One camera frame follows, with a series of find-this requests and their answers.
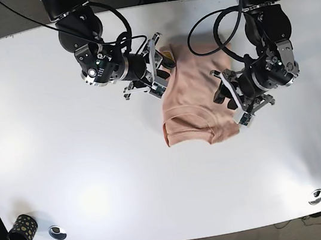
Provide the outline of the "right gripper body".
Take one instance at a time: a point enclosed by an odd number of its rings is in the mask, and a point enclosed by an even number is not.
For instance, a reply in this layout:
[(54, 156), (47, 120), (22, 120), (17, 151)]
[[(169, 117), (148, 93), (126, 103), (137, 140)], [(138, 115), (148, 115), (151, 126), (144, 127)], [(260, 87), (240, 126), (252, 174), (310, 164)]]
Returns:
[(168, 86), (168, 72), (160, 70), (161, 55), (156, 49), (161, 33), (156, 32), (146, 43), (140, 54), (129, 54), (125, 58), (124, 73), (121, 81), (129, 81), (124, 89), (124, 98), (130, 100), (132, 94), (148, 93), (162, 98)]

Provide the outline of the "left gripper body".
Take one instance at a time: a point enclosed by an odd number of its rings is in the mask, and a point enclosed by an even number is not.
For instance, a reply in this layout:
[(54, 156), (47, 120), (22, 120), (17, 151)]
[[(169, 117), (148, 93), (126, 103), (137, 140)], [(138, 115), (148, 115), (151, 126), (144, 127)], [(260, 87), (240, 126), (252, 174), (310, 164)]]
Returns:
[(225, 69), (222, 72), (217, 70), (210, 71), (210, 74), (221, 80), (231, 91), (237, 107), (231, 107), (234, 110), (234, 121), (244, 127), (248, 127), (257, 111), (266, 105), (274, 105), (276, 100), (270, 94), (267, 94), (266, 88), (258, 88), (255, 82), (250, 80), (246, 69), (239, 72)]

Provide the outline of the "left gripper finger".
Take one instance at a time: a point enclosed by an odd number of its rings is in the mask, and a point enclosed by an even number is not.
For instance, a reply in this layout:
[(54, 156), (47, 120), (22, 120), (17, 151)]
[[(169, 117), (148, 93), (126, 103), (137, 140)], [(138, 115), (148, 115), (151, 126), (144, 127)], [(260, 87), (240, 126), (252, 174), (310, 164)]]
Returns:
[(213, 102), (216, 104), (223, 104), (226, 99), (228, 99), (228, 108), (237, 107), (237, 103), (233, 99), (231, 91), (225, 86), (223, 82), (221, 82), (220, 86), (216, 90), (216, 93), (214, 94)]

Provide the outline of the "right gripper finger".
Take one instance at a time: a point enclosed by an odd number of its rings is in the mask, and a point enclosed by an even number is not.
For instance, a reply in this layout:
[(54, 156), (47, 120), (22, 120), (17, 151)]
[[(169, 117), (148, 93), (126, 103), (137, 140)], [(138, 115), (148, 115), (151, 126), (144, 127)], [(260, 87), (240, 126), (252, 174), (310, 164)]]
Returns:
[(176, 62), (171, 57), (162, 54), (160, 60), (160, 67), (164, 67), (168, 70), (174, 69), (176, 67)]

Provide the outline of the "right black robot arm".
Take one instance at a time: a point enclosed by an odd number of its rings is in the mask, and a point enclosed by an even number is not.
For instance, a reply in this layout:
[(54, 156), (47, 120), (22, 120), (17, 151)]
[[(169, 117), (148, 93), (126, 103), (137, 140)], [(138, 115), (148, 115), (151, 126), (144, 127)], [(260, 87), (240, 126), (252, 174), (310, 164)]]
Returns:
[[(137, 52), (132, 52), (135, 36), (126, 18), (115, 8), (89, 0), (41, 0), (51, 22), (59, 33), (59, 42), (72, 53), (81, 66), (81, 77), (89, 84), (103, 87), (128, 82), (124, 98), (145, 92), (161, 98), (168, 86), (170, 72), (176, 63), (156, 49), (161, 36), (145, 38)], [(104, 8), (118, 17), (125, 31), (117, 39), (102, 39), (103, 25), (92, 8)]]

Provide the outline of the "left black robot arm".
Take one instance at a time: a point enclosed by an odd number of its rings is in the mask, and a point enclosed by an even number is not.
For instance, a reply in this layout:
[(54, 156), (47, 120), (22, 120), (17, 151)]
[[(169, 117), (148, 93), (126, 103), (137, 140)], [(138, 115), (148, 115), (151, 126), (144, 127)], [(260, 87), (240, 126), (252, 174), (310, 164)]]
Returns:
[[(196, 56), (210, 56), (223, 51), (232, 59), (243, 63), (240, 71), (212, 70), (211, 74), (221, 83), (213, 101), (240, 110), (234, 120), (241, 126), (248, 126), (255, 113), (267, 104), (275, 104), (268, 91), (290, 86), (299, 75), (299, 65), (293, 54), (290, 41), (292, 26), (279, 4), (280, 0), (237, 0), (238, 4), (215, 11), (217, 18), (213, 25), (213, 39), (217, 48)], [(257, 58), (237, 55), (227, 45), (235, 36), (240, 20), (245, 19), (245, 33), (248, 41), (256, 48)]]

